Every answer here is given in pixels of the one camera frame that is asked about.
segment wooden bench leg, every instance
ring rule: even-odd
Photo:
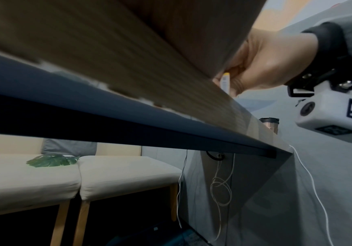
[[[57,218],[55,219],[53,235],[51,237],[50,246],[60,246],[62,234],[64,233],[66,216],[68,215],[70,201],[60,204],[58,208]]]
[[[171,219],[172,221],[177,220],[177,192],[178,192],[178,184],[171,184],[170,185],[170,199],[171,199]]]
[[[85,226],[87,225],[88,212],[90,210],[90,202],[82,201],[80,207],[79,218],[77,219],[75,237],[73,238],[73,246],[82,246],[84,240]]]

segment white cable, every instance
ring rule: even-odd
[[[235,160],[235,154],[234,154],[234,156],[233,156],[233,167],[232,167],[232,169],[231,169],[231,173],[230,173],[230,175],[228,176],[228,178],[227,178],[226,180],[223,180],[223,179],[217,177],[218,171],[219,171],[219,169],[220,169],[220,167],[221,167],[221,165],[222,165],[222,161],[221,161],[221,160],[218,161],[218,167],[216,168],[215,176],[213,177],[212,183],[211,183],[210,188],[209,188],[210,193],[211,193],[211,197],[212,197],[213,201],[216,203],[216,205],[217,205],[217,207],[218,207],[218,211],[219,211],[219,231],[218,231],[218,235],[216,236],[215,240],[213,240],[213,242],[215,242],[215,241],[219,238],[220,233],[221,233],[221,231],[222,231],[222,215],[221,215],[221,213],[220,213],[220,207],[228,206],[228,205],[230,204],[230,202],[231,202],[231,199],[233,198],[233,194],[232,194],[232,192],[231,192],[231,187],[228,185],[227,181],[228,181],[228,180],[231,178],[231,176],[233,175],[233,172],[234,172],[234,160]],[[227,189],[228,194],[229,194],[229,196],[230,196],[230,198],[228,199],[228,202],[226,202],[226,203],[220,203],[220,202],[218,202],[218,201],[216,200],[214,194],[213,194],[213,187],[219,187],[219,186],[222,186],[222,185]]]
[[[180,222],[180,218],[179,218],[179,203],[180,203],[180,192],[181,192],[181,177],[183,177],[183,174],[184,174],[185,164],[187,163],[187,157],[188,157],[188,150],[187,150],[187,154],[185,155],[183,170],[181,171],[181,175],[180,175],[180,178],[179,178],[179,192],[177,193],[177,196],[176,196],[176,199],[177,199],[176,214],[177,214],[177,221],[179,222],[180,228],[183,228],[183,227],[181,226],[181,222]]]
[[[304,167],[304,169],[307,171],[307,173],[309,174],[309,176],[311,177],[311,181],[312,181],[312,188],[314,189],[314,193],[316,198],[318,199],[320,205],[323,208],[324,214],[326,215],[326,231],[327,231],[327,237],[329,239],[330,245],[334,246],[333,241],[331,240],[331,236],[330,236],[330,227],[329,227],[329,216],[327,214],[326,209],[323,206],[322,201],[319,199],[318,193],[316,192],[316,188],[315,188],[315,182],[314,182],[314,178],[312,177],[312,174],[308,171],[308,169],[304,166],[303,162],[300,160],[299,154],[297,153],[297,150],[290,145],[290,147],[292,147],[292,149],[294,150],[294,152],[296,153],[297,159],[299,160],[300,164]]]

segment green leaf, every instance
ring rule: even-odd
[[[28,160],[26,164],[33,167],[69,166],[76,164],[79,158],[79,156],[63,156],[61,154],[50,153]]]

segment cushioned bench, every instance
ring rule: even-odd
[[[69,201],[81,184],[77,165],[35,168],[37,154],[0,154],[0,214],[59,204],[51,245],[60,245]]]
[[[74,246],[83,243],[90,202],[95,200],[169,186],[171,219],[176,221],[180,169],[145,156],[84,156],[78,166],[82,203]]]

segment human hand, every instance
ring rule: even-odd
[[[219,85],[223,73],[230,73],[230,95],[245,90],[280,86],[303,72],[318,50],[314,34],[284,36],[252,29],[231,62],[213,81]]]

